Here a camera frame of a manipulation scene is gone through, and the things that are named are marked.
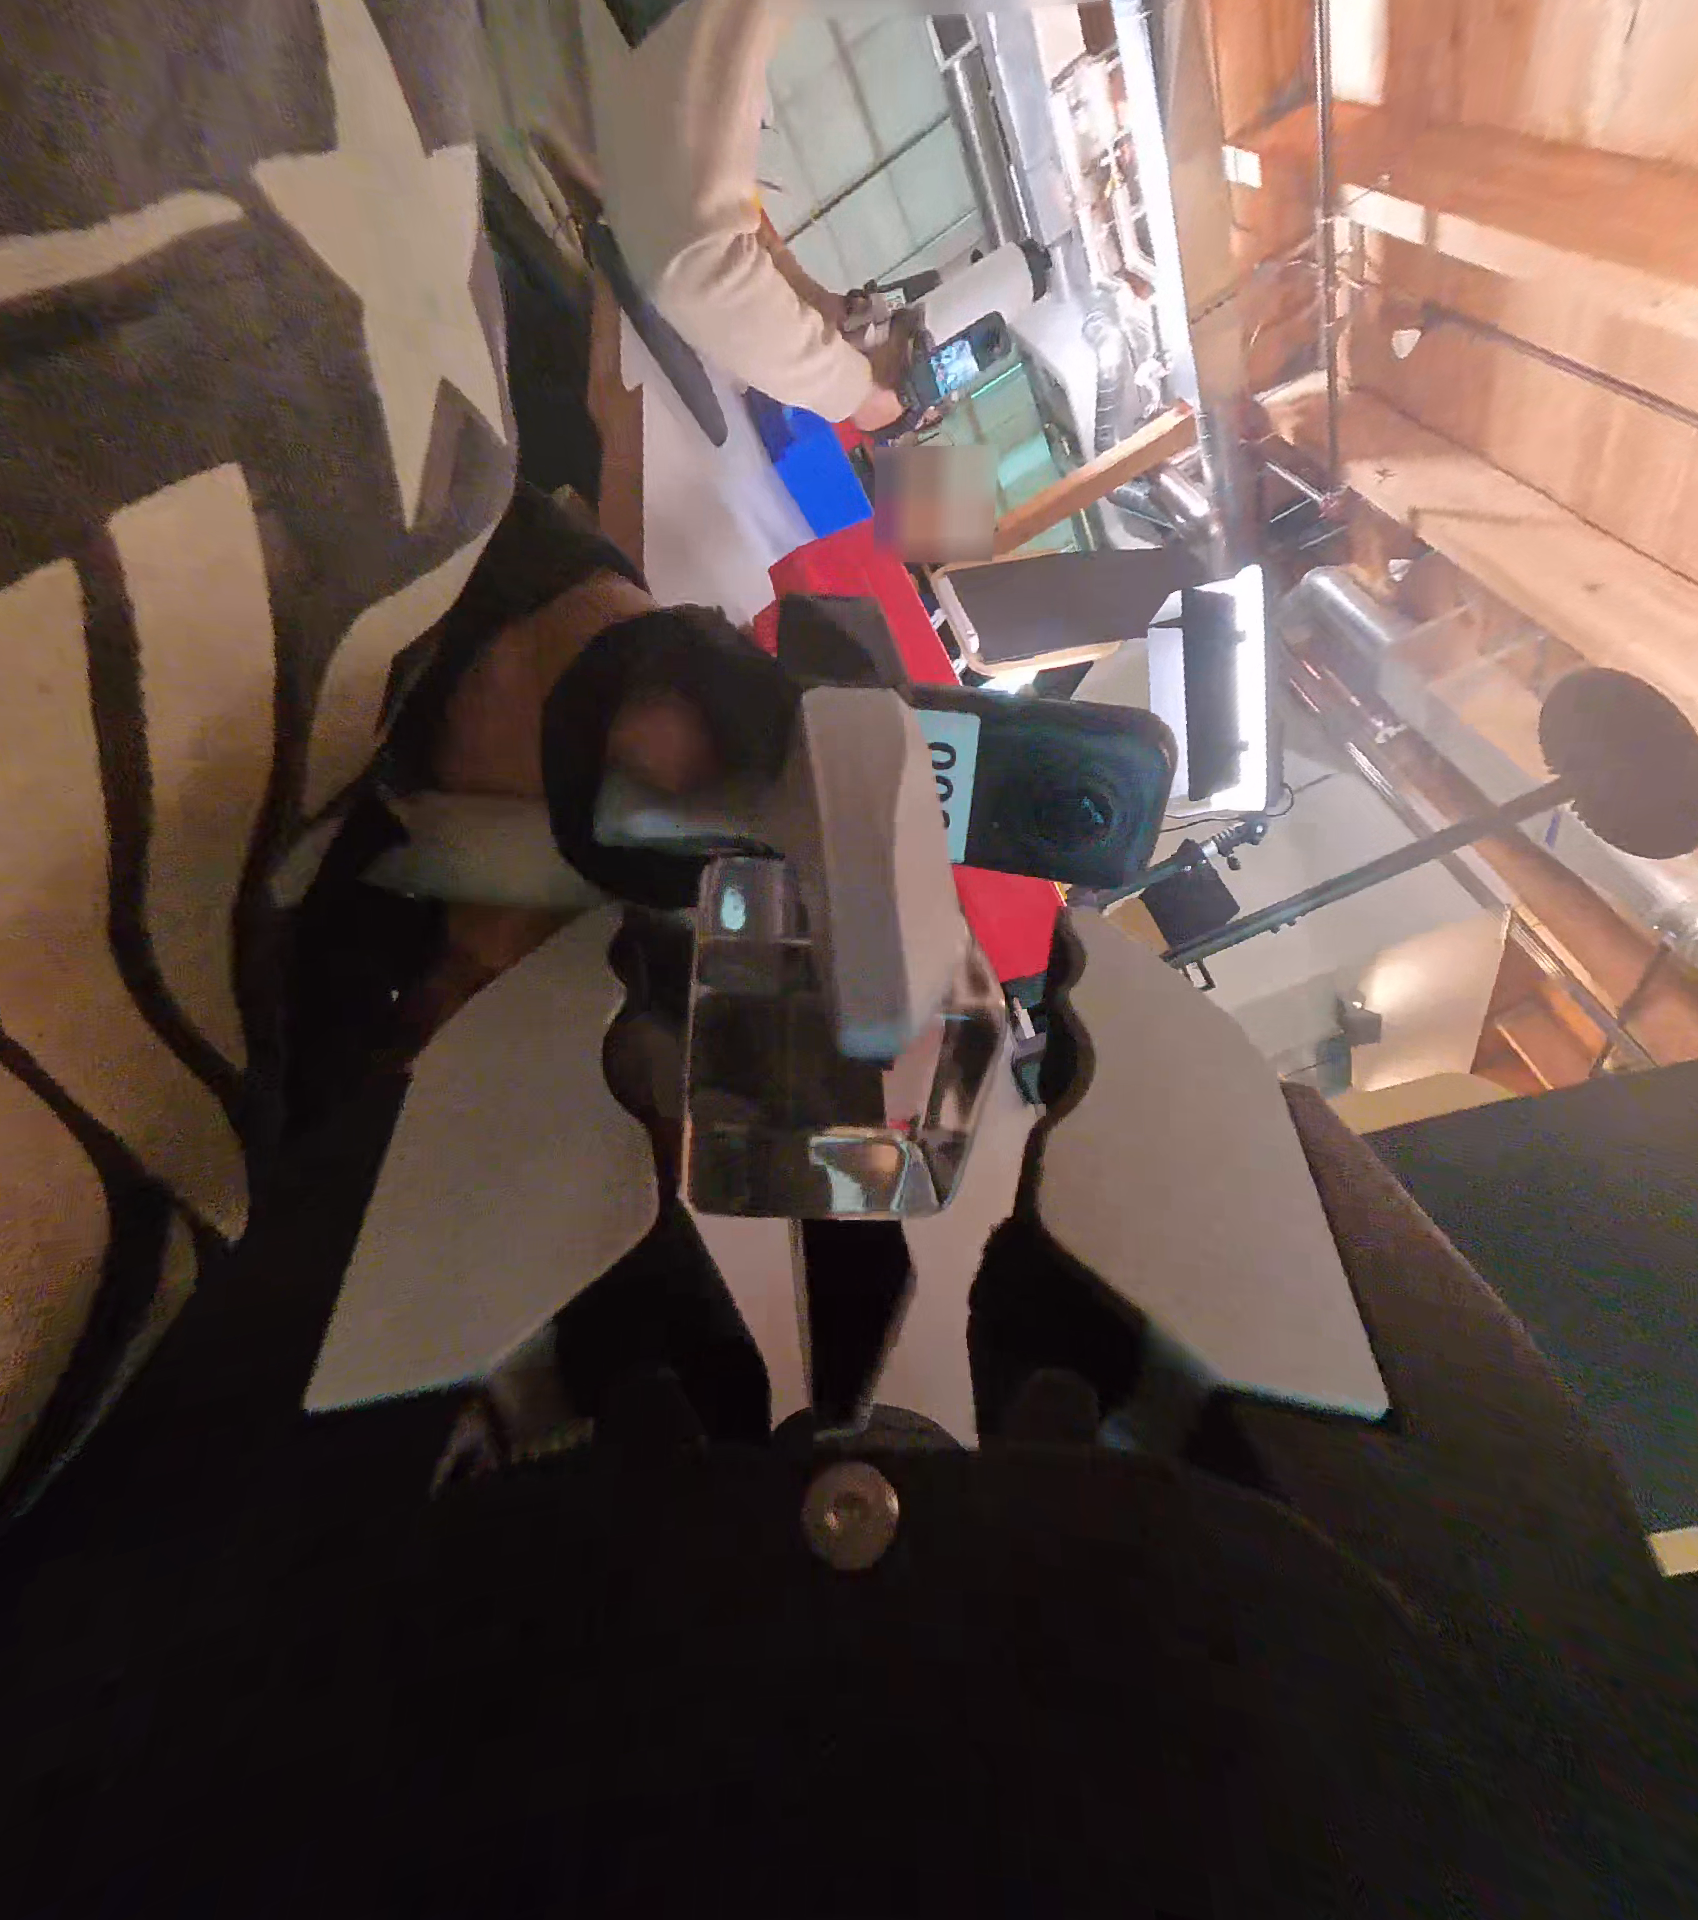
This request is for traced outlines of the another person's forearm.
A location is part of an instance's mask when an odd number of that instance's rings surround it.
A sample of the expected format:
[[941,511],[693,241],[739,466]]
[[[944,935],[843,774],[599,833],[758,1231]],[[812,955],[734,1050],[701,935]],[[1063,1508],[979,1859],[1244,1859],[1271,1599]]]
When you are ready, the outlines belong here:
[[802,2],[581,2],[599,193],[634,285],[706,362],[831,426],[870,396],[761,204],[771,63]]

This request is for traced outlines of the person's left hand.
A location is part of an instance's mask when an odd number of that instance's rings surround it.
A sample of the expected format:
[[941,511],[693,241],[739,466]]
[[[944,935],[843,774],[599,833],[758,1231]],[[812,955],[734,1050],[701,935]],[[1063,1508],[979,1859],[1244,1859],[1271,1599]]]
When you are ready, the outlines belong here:
[[[424,788],[447,796],[539,800],[544,707],[564,673],[599,633],[658,604],[619,573],[595,573],[491,637],[444,699],[425,752]],[[706,715],[665,687],[640,689],[608,728],[608,769],[667,796],[717,783],[720,752]]]

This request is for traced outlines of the blue plastic bin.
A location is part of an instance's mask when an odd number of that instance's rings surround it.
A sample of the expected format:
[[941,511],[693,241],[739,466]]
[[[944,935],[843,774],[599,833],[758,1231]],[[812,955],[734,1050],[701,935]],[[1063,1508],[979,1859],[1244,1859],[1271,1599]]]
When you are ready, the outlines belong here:
[[876,508],[835,426],[754,388],[741,400],[778,480],[815,541],[872,521]]

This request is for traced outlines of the white light panel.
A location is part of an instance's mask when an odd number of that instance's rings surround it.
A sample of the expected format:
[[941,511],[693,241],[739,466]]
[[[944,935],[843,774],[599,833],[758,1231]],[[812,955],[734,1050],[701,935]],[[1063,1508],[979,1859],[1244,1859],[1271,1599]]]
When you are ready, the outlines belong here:
[[1193,813],[1266,816],[1282,788],[1266,566],[1175,589],[1145,647],[1149,710],[1179,752],[1173,799]]

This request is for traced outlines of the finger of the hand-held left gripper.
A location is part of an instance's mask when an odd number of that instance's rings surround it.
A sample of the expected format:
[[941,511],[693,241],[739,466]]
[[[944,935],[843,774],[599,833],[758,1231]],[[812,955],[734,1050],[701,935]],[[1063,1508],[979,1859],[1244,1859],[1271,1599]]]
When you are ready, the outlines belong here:
[[927,741],[891,689],[815,687],[798,746],[794,865],[837,1049],[891,1061],[941,1016],[971,940]]

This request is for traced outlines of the black round disc on pole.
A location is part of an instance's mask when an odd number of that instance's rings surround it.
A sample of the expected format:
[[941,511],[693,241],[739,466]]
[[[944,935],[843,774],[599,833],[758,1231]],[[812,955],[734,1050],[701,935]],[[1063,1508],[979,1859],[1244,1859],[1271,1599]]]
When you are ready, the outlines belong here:
[[1621,669],[1581,669],[1554,687],[1540,707],[1537,732],[1544,783],[1221,931],[1186,938],[1167,949],[1167,964],[1204,968],[1221,951],[1289,931],[1329,905],[1447,861],[1487,837],[1511,833],[1557,809],[1574,813],[1598,839],[1638,858],[1698,850],[1698,732],[1666,693]]

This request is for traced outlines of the grey and cream printed sweater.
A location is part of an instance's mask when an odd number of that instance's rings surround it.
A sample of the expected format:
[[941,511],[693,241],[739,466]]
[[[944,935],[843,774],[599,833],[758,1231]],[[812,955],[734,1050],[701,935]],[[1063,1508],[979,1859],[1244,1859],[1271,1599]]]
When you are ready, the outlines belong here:
[[0,2],[0,1511],[239,1242],[285,905],[516,488],[476,2]]

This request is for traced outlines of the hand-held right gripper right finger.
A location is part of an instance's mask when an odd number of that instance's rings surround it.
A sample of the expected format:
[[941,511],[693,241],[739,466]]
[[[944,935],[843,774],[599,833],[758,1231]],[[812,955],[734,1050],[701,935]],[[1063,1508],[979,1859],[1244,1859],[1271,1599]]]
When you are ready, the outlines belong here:
[[1094,912],[1064,912],[1042,1113],[1015,1190],[1034,1364],[1074,1365],[1104,1426],[1196,1426],[1247,1400],[1391,1416],[1284,1090],[1210,995]]

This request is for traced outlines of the small black box on stand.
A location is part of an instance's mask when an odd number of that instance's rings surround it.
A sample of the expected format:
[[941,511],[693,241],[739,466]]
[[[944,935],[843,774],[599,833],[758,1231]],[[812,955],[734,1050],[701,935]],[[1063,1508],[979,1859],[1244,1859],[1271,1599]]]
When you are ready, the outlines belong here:
[[1160,932],[1167,949],[1212,938],[1241,914],[1241,903],[1204,850],[1177,854],[1137,903]]

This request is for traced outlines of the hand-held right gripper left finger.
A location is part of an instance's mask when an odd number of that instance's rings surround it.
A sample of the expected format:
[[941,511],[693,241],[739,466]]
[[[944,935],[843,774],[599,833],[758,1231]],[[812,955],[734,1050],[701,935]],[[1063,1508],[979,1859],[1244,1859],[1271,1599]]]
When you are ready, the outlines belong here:
[[303,1407],[470,1396],[516,1453],[581,1437],[657,1364],[698,1272],[650,1128],[608,1080],[625,984],[602,905],[488,981],[420,1050]]

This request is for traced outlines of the black topped table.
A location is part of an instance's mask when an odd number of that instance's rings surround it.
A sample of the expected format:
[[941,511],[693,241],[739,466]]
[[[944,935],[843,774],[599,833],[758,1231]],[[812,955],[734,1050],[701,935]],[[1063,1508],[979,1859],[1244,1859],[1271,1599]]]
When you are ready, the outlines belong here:
[[1369,1146],[1581,1400],[1662,1570],[1698,1573],[1698,1061]]
[[986,677],[1092,665],[1221,573],[1184,543],[1037,552],[933,570],[961,665]]

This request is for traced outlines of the silver ventilation duct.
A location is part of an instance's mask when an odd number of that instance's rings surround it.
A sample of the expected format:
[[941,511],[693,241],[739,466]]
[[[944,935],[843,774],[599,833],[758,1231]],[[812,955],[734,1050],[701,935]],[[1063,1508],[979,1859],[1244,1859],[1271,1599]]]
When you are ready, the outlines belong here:
[[[1306,573],[1286,613],[1352,673],[1365,699],[1388,707],[1491,800],[1544,780],[1540,707],[1559,676],[1537,669],[1537,639],[1468,654],[1448,617],[1411,622],[1345,566]],[[1609,847],[1565,809],[1557,829],[1532,822],[1528,833],[1621,920],[1698,970],[1698,854],[1647,861]]]

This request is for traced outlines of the wooden support post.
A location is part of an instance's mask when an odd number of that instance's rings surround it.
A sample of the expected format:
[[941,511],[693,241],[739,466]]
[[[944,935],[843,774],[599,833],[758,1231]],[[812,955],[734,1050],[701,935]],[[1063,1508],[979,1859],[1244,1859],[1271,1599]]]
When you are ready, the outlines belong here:
[[992,554],[1007,559],[1023,552],[1033,541],[1115,497],[1122,486],[1170,466],[1175,455],[1196,447],[1196,436],[1193,407],[1177,403],[1167,408],[1121,444],[1092,455],[1085,466],[1003,512]]

